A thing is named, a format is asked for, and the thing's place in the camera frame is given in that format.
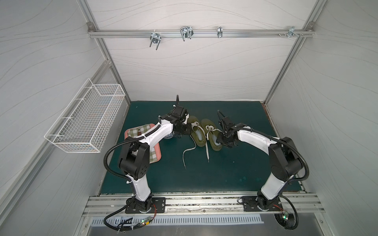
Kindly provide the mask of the green canvas shoe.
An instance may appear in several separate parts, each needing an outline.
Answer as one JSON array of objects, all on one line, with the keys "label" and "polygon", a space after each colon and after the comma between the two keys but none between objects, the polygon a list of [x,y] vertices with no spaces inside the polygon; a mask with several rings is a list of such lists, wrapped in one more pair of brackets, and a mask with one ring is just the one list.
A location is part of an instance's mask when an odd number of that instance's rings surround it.
[{"label": "green canvas shoe", "polygon": [[182,160],[184,164],[184,168],[186,169],[186,163],[185,163],[185,154],[189,151],[195,150],[197,147],[206,147],[206,150],[208,151],[207,147],[207,139],[205,137],[205,132],[202,126],[200,125],[199,119],[195,116],[189,116],[188,118],[188,124],[191,127],[190,137],[194,143],[194,147],[185,149],[182,154]]},{"label": "green canvas shoe", "polygon": [[207,161],[210,162],[210,154],[209,154],[209,147],[211,147],[214,151],[220,151],[222,149],[222,144],[217,141],[218,135],[223,134],[220,131],[214,122],[209,119],[202,119],[201,120],[201,127],[203,129],[205,135],[205,150]]}]

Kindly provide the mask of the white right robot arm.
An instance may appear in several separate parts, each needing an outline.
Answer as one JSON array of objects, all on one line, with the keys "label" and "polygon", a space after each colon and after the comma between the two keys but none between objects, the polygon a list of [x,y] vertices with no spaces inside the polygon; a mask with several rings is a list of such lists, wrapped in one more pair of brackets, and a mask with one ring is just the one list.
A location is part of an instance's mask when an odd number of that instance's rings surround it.
[{"label": "white right robot arm", "polygon": [[269,157],[271,174],[258,192],[258,200],[268,202],[276,199],[290,182],[305,180],[309,168],[303,156],[298,152],[292,139],[282,139],[257,131],[246,124],[235,124],[218,111],[222,132],[217,141],[226,147],[234,147],[237,142],[247,143]]}]

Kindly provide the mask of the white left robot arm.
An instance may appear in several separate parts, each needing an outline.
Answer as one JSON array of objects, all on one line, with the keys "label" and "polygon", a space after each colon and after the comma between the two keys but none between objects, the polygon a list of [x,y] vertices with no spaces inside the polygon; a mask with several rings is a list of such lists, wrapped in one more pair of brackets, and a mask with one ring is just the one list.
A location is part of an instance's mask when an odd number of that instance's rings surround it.
[{"label": "white left robot arm", "polygon": [[126,138],[128,143],[122,146],[119,168],[131,180],[136,200],[145,202],[151,196],[146,176],[150,165],[150,149],[169,134],[189,134],[191,128],[187,124],[188,118],[187,109],[175,105],[170,113],[159,117],[158,123],[147,132],[135,138]]}]

